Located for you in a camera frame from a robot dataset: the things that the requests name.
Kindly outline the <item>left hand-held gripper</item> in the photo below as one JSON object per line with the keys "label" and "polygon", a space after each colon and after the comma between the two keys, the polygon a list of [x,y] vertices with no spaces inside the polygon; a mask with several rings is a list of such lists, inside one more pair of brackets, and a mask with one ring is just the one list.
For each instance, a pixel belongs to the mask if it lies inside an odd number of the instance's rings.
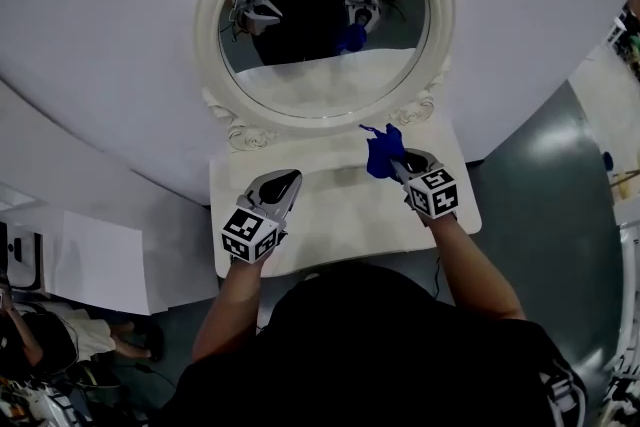
{"label": "left hand-held gripper", "polygon": [[287,235],[286,217],[302,185],[297,169],[272,171],[255,178],[241,194],[221,228],[221,243],[236,260],[256,264]]}

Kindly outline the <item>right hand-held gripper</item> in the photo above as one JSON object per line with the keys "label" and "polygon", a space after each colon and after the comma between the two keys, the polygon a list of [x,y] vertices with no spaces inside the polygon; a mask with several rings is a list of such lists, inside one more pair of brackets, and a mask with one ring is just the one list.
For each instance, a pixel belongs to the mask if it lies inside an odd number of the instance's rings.
{"label": "right hand-held gripper", "polygon": [[406,148],[404,157],[390,160],[410,207],[429,219],[453,213],[459,205],[457,182],[431,153]]}

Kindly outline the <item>blue cloth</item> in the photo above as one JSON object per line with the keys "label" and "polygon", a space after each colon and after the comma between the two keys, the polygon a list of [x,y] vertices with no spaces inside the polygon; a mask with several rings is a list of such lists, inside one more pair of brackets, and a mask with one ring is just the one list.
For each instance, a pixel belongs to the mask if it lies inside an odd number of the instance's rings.
{"label": "blue cloth", "polygon": [[385,130],[360,125],[360,127],[374,134],[367,139],[368,159],[367,172],[377,179],[392,179],[399,181],[393,161],[401,162],[404,158],[402,133],[393,124],[387,123]]}

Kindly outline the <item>person's right forearm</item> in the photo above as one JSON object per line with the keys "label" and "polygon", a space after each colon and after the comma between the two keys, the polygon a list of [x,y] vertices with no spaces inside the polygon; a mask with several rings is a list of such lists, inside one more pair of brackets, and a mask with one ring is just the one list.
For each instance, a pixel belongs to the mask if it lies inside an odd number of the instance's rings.
{"label": "person's right forearm", "polygon": [[431,230],[457,307],[494,320],[525,320],[511,284],[491,263],[452,214],[430,219],[419,214]]}

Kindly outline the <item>person's left forearm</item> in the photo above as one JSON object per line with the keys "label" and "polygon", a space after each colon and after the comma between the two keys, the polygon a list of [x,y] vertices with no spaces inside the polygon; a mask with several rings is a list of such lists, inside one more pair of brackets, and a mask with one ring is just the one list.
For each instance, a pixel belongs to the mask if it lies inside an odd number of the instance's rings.
{"label": "person's left forearm", "polygon": [[198,335],[192,360],[239,351],[256,335],[264,263],[234,261]]}

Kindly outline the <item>white dressing table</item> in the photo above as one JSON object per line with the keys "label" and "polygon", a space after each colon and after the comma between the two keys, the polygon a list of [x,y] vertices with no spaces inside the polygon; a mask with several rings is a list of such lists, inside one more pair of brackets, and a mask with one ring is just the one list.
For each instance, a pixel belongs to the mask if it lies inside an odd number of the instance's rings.
{"label": "white dressing table", "polygon": [[220,233],[237,197],[258,176],[298,169],[300,192],[287,216],[287,236],[263,267],[265,277],[358,257],[434,247],[433,236],[405,204],[396,182],[366,171],[370,133],[289,141],[240,151],[210,163],[213,232]]}

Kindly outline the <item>white ornate oval mirror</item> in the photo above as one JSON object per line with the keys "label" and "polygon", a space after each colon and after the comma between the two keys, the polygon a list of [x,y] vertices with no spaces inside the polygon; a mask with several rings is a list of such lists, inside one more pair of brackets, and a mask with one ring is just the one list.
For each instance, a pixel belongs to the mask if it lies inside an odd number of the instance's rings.
{"label": "white ornate oval mirror", "polygon": [[198,0],[203,95],[237,151],[428,115],[454,0]]}

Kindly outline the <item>white cabinet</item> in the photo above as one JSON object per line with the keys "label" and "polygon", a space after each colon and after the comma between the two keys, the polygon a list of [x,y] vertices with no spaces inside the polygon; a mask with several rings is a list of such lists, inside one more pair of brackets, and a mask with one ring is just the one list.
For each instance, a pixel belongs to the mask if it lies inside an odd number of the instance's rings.
{"label": "white cabinet", "polygon": [[65,212],[47,265],[46,288],[56,296],[114,311],[151,313],[139,230]]}

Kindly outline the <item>person's black shirt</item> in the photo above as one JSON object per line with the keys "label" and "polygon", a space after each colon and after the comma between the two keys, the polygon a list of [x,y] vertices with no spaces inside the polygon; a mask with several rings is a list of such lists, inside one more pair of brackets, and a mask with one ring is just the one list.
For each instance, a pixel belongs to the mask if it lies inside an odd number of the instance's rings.
{"label": "person's black shirt", "polygon": [[298,283],[260,333],[188,366],[152,427],[578,427],[586,402],[541,326],[355,264]]}

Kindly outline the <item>white machine with black trim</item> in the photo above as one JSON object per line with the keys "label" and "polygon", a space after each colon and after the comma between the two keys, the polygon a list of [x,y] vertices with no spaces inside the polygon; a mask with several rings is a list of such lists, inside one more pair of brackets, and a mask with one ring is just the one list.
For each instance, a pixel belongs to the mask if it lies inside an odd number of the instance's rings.
{"label": "white machine with black trim", "polygon": [[42,236],[24,226],[0,221],[0,271],[12,288],[38,290],[42,285]]}

